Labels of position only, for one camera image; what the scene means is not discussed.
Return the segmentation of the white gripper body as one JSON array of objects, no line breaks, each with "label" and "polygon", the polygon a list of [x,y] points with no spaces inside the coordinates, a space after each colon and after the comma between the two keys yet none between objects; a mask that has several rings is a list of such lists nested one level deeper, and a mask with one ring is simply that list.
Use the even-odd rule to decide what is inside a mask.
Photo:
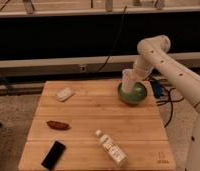
[{"label": "white gripper body", "polygon": [[135,74],[135,78],[137,80],[145,80],[152,73],[152,70],[152,66],[146,66],[138,60],[136,60],[133,64],[133,73]]}]

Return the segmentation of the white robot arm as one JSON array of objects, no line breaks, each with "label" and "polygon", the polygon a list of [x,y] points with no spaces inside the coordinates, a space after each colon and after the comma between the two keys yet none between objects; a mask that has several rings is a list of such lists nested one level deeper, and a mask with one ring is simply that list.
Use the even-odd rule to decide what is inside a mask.
[{"label": "white robot arm", "polygon": [[134,62],[134,77],[142,80],[156,68],[198,112],[185,170],[200,171],[200,76],[168,56],[170,46],[165,35],[141,40],[137,45],[139,57]]}]

